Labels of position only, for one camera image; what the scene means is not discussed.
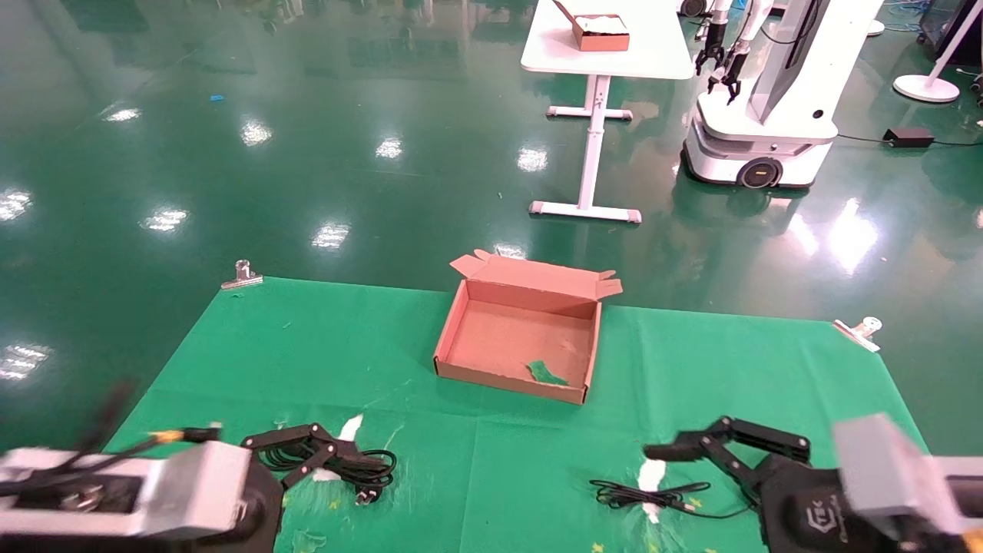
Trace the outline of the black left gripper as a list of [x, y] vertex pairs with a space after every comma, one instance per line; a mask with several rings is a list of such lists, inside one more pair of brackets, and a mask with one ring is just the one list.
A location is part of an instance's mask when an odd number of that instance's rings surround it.
[[[230, 531], [196, 541], [197, 552], [273, 552], [283, 518], [283, 498], [302, 480], [344, 481], [358, 487], [353, 469], [385, 469], [379, 452], [363, 452], [354, 441], [335, 438], [312, 423], [248, 436], [242, 447], [255, 452], [241, 497], [234, 503]], [[315, 463], [313, 456], [333, 450]], [[282, 482], [269, 469], [285, 469]]]

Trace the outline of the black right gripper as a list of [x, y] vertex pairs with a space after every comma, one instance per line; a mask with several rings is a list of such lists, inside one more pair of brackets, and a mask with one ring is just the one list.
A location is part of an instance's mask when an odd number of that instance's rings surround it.
[[[766, 453], [756, 468], [727, 445]], [[758, 492], [762, 540], [769, 552], [891, 552], [892, 540], [854, 514], [838, 470], [811, 466], [811, 442], [796, 434], [722, 417], [706, 429], [677, 432], [670, 443], [646, 444], [651, 461], [709, 459], [743, 492]]]

